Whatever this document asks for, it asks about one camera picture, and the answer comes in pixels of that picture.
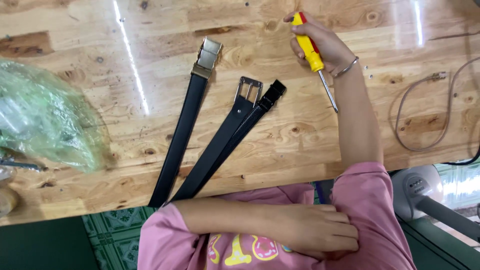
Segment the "person's right hand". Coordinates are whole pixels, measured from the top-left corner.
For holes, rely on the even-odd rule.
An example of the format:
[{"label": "person's right hand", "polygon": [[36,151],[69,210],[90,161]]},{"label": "person's right hand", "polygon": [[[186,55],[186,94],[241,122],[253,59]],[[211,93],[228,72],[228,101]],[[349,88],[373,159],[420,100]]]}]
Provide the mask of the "person's right hand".
[{"label": "person's right hand", "polygon": [[[288,14],[283,18],[283,21],[289,23],[295,13]],[[353,52],[332,30],[326,28],[310,14],[303,12],[303,15],[307,19],[307,23],[292,26],[291,31],[296,35],[307,35],[315,42],[320,51],[320,57],[325,64],[325,69],[332,75],[348,67],[355,60]],[[308,66],[305,53],[295,37],[290,41],[290,46],[299,58],[299,63]]]},{"label": "person's right hand", "polygon": [[357,251],[358,231],[332,205],[272,205],[266,214],[268,237],[318,260]]}]

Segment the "wood grain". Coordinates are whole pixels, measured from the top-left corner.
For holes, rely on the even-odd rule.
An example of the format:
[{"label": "wood grain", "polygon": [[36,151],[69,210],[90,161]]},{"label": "wood grain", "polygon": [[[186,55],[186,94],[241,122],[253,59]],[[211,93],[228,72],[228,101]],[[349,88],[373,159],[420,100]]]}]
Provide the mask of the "wood grain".
[{"label": "wood grain", "polygon": [[[205,35],[223,48],[175,190],[230,110],[240,76],[266,86],[279,79],[288,89],[200,196],[339,175],[344,168],[336,115],[318,75],[299,67],[289,47],[289,25],[281,21],[293,10],[311,12],[368,66],[364,76],[388,170],[474,155],[479,63],[458,78],[451,126],[441,144],[410,152],[393,132],[408,86],[447,71],[447,80],[424,83],[411,93],[400,123],[402,139],[413,147],[428,145],[442,132],[452,73],[480,55],[479,9],[471,0],[259,0],[248,5],[244,0],[0,0],[0,54],[48,69],[81,89],[107,125],[117,162],[93,174],[48,161],[47,172],[19,171],[3,183],[19,193],[19,206],[0,224],[146,205]],[[42,53],[26,53],[28,48]]]}]

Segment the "double prong buckle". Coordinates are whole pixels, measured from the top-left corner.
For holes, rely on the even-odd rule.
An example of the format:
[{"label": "double prong buckle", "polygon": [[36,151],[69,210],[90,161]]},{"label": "double prong buckle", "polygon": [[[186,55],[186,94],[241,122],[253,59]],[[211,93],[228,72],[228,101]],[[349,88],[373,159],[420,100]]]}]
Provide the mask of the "double prong buckle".
[{"label": "double prong buckle", "polygon": [[210,74],[212,74],[220,48],[222,48],[222,43],[204,37],[204,42],[198,51],[197,62],[193,64],[192,74],[208,80]]},{"label": "double prong buckle", "polygon": [[247,91],[247,95],[245,96],[245,99],[248,99],[248,95],[250,94],[250,90],[252,89],[252,86],[257,88],[257,95],[255,96],[255,101],[253,102],[253,107],[255,108],[255,105],[257,105],[258,99],[260,98],[260,94],[262,93],[262,87],[264,86],[263,83],[242,76],[240,78],[239,86],[237,87],[237,93],[235,93],[235,98],[233,99],[233,102],[235,102],[239,97],[242,84],[248,84],[248,91]]}]

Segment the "silver bangle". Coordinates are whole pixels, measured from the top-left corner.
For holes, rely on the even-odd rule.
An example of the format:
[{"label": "silver bangle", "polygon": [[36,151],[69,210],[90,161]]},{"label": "silver bangle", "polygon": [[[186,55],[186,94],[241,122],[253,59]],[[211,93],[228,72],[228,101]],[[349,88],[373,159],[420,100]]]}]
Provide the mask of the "silver bangle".
[{"label": "silver bangle", "polygon": [[343,73],[349,71],[349,70],[352,68],[352,66],[353,66],[356,62],[358,62],[358,60],[359,60],[359,57],[356,56],[356,57],[355,57],[355,60],[354,60],[350,65],[348,65],[348,67],[346,67],[344,70],[340,71],[339,73],[333,75],[332,77],[335,79],[335,78],[337,78],[338,76],[342,75]]}]

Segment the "belt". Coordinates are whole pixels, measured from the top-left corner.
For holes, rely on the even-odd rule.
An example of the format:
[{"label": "belt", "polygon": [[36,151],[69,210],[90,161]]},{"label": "belt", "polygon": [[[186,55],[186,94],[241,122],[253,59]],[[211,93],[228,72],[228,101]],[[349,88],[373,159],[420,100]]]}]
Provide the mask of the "belt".
[{"label": "belt", "polygon": [[[241,83],[242,80],[240,80],[236,97],[238,97]],[[254,105],[253,110],[250,110],[245,119],[239,123],[234,133],[230,133],[231,130],[229,130],[229,133],[222,131],[223,125],[229,121],[227,117],[171,201],[190,199],[196,196],[248,132],[273,107],[285,90],[285,86],[278,80],[275,80],[260,101]]]},{"label": "belt", "polygon": [[188,84],[177,127],[173,133],[172,142],[168,148],[160,176],[148,203],[150,207],[162,206],[170,195],[175,177],[180,168],[183,153],[187,148],[193,125],[197,119],[208,79],[221,47],[221,43],[205,37],[198,51],[197,61],[192,68],[190,83]]}]

